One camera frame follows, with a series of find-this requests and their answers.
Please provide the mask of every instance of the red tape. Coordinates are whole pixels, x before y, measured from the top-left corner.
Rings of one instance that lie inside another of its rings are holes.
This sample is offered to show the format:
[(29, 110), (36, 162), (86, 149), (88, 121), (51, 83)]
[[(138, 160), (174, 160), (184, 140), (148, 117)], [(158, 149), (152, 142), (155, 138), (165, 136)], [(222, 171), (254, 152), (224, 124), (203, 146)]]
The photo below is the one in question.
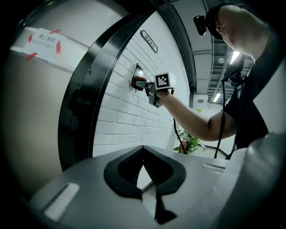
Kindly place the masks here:
[(30, 36), (29, 36), (29, 38), (28, 38), (29, 43), (31, 43), (32, 37), (33, 37), (32, 34), (30, 34)]
[(25, 60), (30, 60), (30, 59), (32, 59), (34, 56), (36, 56), (36, 55), (38, 55), (36, 52), (34, 52), (34, 53), (32, 53), (32, 54), (30, 54), (30, 55), (28, 55), (28, 56), (26, 56), (25, 57)]
[(51, 32), (49, 32), (50, 34), (55, 34), (55, 33), (58, 33), (58, 32), (60, 32), (61, 30), (60, 29), (58, 29), (58, 30), (53, 30), (53, 31), (51, 31)]
[(58, 41), (57, 43), (57, 54), (60, 54), (61, 53), (61, 43)]

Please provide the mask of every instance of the green leaves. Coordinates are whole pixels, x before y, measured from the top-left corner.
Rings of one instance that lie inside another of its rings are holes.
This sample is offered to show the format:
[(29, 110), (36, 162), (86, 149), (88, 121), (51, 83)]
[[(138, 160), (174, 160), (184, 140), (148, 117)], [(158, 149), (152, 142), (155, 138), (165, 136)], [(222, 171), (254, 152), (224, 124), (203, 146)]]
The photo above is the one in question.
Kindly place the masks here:
[[(191, 136), (187, 131), (185, 130), (179, 130), (178, 131), (179, 137), (182, 140), (182, 143), (185, 147), (185, 150), (189, 155), (193, 155), (195, 150), (198, 150), (196, 146), (199, 144), (200, 140), (194, 136)], [(173, 150), (180, 151), (180, 146), (175, 147)]]

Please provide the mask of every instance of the white label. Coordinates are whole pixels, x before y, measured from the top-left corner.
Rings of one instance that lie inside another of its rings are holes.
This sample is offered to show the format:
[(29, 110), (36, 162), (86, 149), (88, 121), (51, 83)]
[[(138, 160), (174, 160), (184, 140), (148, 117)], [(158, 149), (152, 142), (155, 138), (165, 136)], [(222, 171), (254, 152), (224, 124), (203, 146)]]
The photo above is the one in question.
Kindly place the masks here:
[(57, 55), (57, 45), (58, 54), (60, 54), (60, 42), (63, 39), (65, 37), (60, 34), (50, 34), (50, 31), (40, 28), (29, 36), (23, 52), (28, 55), (37, 53), (36, 57), (49, 61)]
[(144, 37), (144, 39), (148, 42), (148, 44), (151, 46), (151, 48), (154, 50), (155, 53), (158, 52), (157, 45), (153, 42), (153, 40), (150, 38), (150, 36), (146, 33), (146, 31), (141, 31), (141, 36)]

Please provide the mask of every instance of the potted plant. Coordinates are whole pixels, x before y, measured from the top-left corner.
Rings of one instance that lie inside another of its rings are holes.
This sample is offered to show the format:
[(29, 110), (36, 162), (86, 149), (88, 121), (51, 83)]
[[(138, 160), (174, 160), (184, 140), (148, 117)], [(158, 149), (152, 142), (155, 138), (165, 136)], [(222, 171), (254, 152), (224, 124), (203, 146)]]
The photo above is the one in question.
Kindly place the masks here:
[[(183, 131), (179, 130), (178, 133), (179, 133), (179, 137), (184, 145), (186, 152), (189, 155), (193, 155), (195, 150), (197, 150), (196, 146), (200, 143), (200, 140), (194, 136), (191, 136), (185, 130)], [(180, 145), (179, 139), (177, 140), (178, 140), (177, 145), (179, 144), (179, 146), (175, 147), (173, 150), (178, 151), (179, 153), (184, 153), (184, 150), (182, 146)]]

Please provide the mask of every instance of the man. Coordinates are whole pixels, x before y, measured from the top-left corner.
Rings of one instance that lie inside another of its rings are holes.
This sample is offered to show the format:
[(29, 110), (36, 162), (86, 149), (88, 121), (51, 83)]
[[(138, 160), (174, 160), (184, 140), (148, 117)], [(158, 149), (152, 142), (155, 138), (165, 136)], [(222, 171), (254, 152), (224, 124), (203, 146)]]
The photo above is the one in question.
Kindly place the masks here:
[[(225, 126), (222, 138), (236, 134), (237, 148), (245, 148), (268, 133), (253, 99), (267, 84), (283, 54), (278, 38), (271, 28), (241, 5), (221, 4), (206, 15), (209, 32), (224, 40), (232, 49), (250, 55), (254, 65), (240, 96), (233, 94), (225, 106)], [(219, 139), (222, 112), (211, 118), (186, 107), (168, 91), (157, 96), (175, 120), (191, 135), (205, 141)]]

